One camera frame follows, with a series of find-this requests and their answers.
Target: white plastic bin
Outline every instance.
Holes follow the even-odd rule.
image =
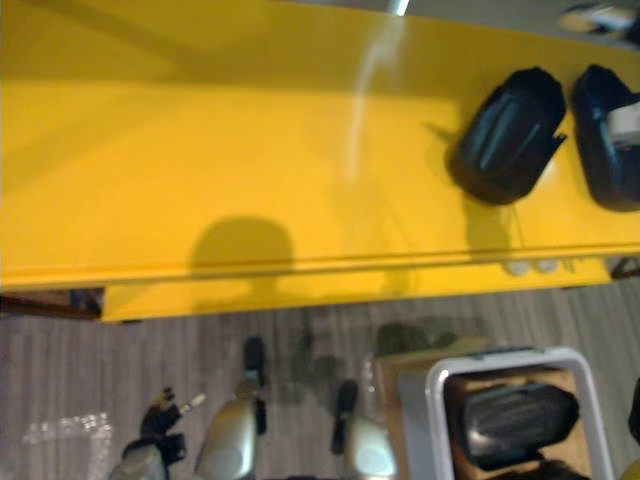
[[[580,353],[567,347],[496,351],[448,358],[428,371],[402,374],[398,387],[410,478],[455,479],[444,404],[447,378],[536,366],[572,372],[587,436],[592,478],[615,480],[591,369]]]

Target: black plastic object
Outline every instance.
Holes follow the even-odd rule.
[[[256,428],[258,435],[264,435],[267,433],[267,404],[264,400],[256,398],[254,405],[256,415]]]
[[[617,147],[611,141],[607,115],[640,101],[618,76],[591,65],[578,79],[572,95],[580,157],[589,190],[605,208],[640,209],[640,147]]]
[[[469,194],[506,204],[527,195],[565,140],[562,87],[535,67],[514,72],[482,106],[449,165]]]
[[[589,477],[574,472],[564,462],[553,460],[543,462],[530,472],[509,472],[491,480],[589,480]]]
[[[636,17],[636,21],[627,30],[624,39],[640,47],[640,15]]]
[[[636,380],[636,388],[633,391],[633,403],[629,413],[629,431],[640,445],[640,378]]]
[[[168,433],[182,417],[182,413],[173,403],[174,398],[175,394],[171,387],[162,390],[144,414],[140,424],[140,438],[130,442],[122,452],[122,458],[124,458],[134,450],[154,445],[162,456],[167,478],[168,466],[184,459],[187,454],[184,435]]]
[[[340,385],[331,436],[331,453],[342,455],[347,438],[347,423],[358,401],[358,384],[355,380],[345,380]]]
[[[578,417],[576,398],[546,383],[481,390],[462,405],[463,446],[483,470],[539,459],[538,449],[564,440]]]

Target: black rubber tip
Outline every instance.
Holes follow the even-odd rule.
[[[267,404],[264,400],[256,399],[256,427],[258,435],[267,433]]]
[[[347,422],[358,401],[358,383],[355,380],[345,380],[338,390],[336,412],[331,437],[331,453],[342,455],[347,437]]]
[[[244,342],[244,368],[245,370],[254,370],[258,372],[260,386],[265,384],[264,375],[264,342],[260,337],[249,337]]]

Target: silver metal part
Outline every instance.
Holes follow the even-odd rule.
[[[536,260],[535,266],[542,273],[553,273],[558,270],[558,260],[555,258]]]
[[[189,413],[191,410],[193,410],[202,402],[204,402],[205,398],[207,398],[207,396],[204,393],[199,393],[198,395],[193,397],[191,400],[189,400],[187,403],[181,405],[180,408],[178,409],[178,411],[180,412],[180,415],[184,416],[187,413]]]
[[[245,378],[236,386],[234,397],[239,399],[254,399],[260,393],[260,383],[257,379]]]
[[[526,275],[529,273],[529,270],[531,270],[531,263],[526,260],[514,260],[511,262],[505,262],[503,265],[507,273],[515,275],[516,277]]]
[[[640,101],[609,112],[607,125],[611,141],[616,146],[640,145]]]
[[[237,398],[214,417],[196,466],[196,480],[253,478],[257,426],[253,398]]]
[[[345,462],[347,480],[391,480],[398,475],[386,430],[368,418],[354,417],[351,421]]]
[[[113,469],[109,480],[167,480],[160,451],[153,445],[133,450]]]

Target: black object in bin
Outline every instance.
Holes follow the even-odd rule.
[[[579,413],[571,393],[546,383],[481,390],[462,405],[463,447],[483,470],[540,459],[538,449],[567,438]]]

